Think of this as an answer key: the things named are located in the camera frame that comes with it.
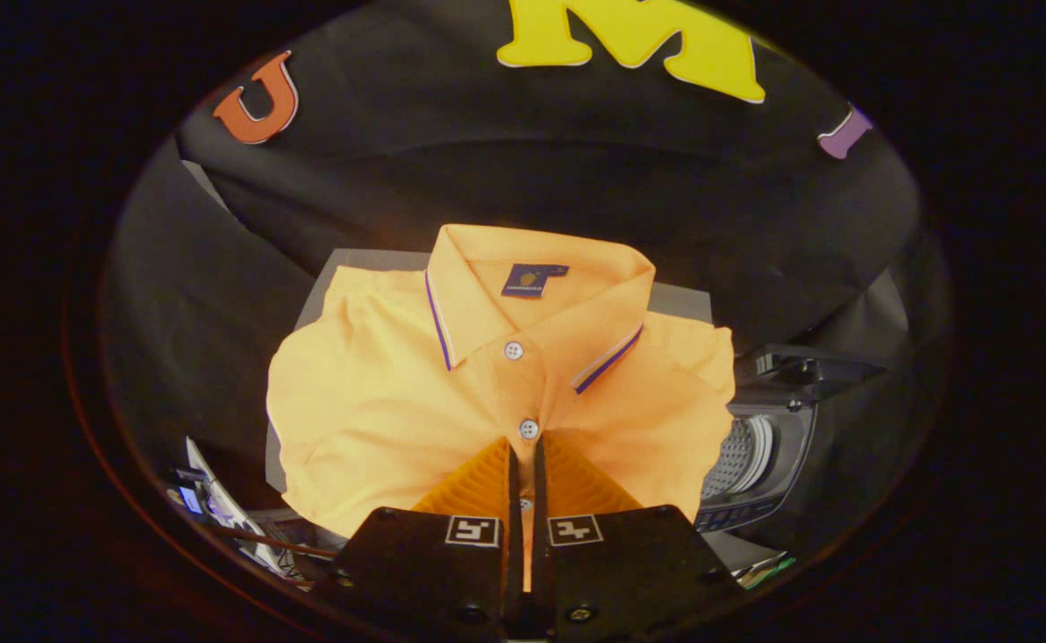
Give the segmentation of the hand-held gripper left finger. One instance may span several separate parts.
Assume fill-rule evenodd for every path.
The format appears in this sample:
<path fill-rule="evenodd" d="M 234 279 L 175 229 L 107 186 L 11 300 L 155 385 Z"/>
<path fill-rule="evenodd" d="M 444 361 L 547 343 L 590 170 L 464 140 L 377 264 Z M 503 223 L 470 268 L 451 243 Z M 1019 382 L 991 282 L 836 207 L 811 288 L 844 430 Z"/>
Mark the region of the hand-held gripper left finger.
<path fill-rule="evenodd" d="M 517 457 L 498 439 L 409 510 L 379 507 L 314 598 L 389 639 L 505 639 L 523 585 Z"/>

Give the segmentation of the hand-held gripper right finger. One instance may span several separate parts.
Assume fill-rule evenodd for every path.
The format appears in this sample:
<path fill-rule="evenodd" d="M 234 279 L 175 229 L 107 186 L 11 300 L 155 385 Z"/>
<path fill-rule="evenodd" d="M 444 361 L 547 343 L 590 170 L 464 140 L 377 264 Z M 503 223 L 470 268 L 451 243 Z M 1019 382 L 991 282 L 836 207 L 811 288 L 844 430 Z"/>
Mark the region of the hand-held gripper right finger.
<path fill-rule="evenodd" d="M 640 507 L 554 434 L 535 449 L 531 618 L 549 639 L 686 639 L 746 590 L 676 505 Z"/>

